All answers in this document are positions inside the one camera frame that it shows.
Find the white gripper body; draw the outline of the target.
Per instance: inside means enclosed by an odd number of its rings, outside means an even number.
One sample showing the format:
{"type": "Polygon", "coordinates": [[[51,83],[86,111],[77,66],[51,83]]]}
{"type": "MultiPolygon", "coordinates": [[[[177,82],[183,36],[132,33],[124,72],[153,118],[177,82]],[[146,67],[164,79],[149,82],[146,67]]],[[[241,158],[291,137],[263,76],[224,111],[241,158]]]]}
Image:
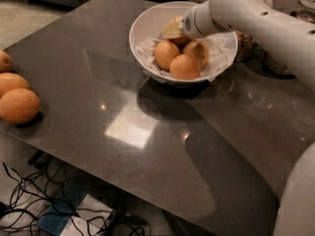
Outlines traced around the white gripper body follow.
{"type": "Polygon", "coordinates": [[[197,4],[183,14],[182,30],[190,38],[206,37],[219,32],[226,32],[220,14],[227,12],[228,2],[224,0],[209,0],[197,4]]]}

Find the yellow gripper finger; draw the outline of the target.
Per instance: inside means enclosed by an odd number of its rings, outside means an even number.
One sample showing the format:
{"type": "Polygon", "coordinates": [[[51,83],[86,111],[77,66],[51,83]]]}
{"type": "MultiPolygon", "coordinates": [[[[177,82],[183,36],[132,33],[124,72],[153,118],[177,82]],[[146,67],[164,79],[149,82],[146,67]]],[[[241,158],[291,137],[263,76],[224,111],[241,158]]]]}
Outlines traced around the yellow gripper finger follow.
{"type": "Polygon", "coordinates": [[[166,39],[179,38],[184,35],[182,22],[173,21],[167,24],[161,31],[162,36],[166,39]]]}

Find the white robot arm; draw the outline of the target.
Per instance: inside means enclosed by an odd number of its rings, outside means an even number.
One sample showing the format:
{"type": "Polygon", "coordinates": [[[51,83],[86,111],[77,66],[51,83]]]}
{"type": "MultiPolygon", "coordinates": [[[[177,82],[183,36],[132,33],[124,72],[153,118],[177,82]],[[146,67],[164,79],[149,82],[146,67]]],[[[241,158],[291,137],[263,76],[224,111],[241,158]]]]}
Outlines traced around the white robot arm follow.
{"type": "MultiPolygon", "coordinates": [[[[251,35],[310,89],[315,89],[313,24],[278,12],[262,0],[208,0],[164,27],[165,38],[199,38],[217,31],[251,35]]],[[[273,236],[315,236],[315,144],[296,161],[283,191],[273,236]]]]}

